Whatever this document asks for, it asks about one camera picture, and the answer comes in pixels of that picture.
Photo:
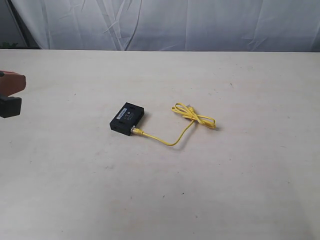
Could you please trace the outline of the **small black electronic box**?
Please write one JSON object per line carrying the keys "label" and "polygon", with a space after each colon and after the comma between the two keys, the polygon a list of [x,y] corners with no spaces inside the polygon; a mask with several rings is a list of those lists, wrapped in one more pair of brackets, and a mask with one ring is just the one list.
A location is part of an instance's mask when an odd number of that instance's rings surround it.
{"label": "small black electronic box", "polygon": [[130,136],[132,129],[138,125],[144,114],[145,110],[143,107],[126,102],[109,123],[110,129]]}

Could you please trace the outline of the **green plant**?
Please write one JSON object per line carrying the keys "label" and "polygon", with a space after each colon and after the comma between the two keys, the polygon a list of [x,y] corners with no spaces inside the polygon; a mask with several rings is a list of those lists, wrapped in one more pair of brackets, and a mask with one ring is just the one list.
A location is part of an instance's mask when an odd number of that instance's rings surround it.
{"label": "green plant", "polygon": [[18,46],[18,43],[9,43],[9,42],[1,42],[0,43],[0,49],[16,49]]}

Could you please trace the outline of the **white backdrop curtain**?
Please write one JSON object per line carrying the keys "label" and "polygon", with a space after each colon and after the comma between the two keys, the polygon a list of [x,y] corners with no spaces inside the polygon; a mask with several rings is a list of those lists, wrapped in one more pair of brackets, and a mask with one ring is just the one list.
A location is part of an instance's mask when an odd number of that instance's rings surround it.
{"label": "white backdrop curtain", "polygon": [[42,49],[318,52],[317,0],[15,0]]}

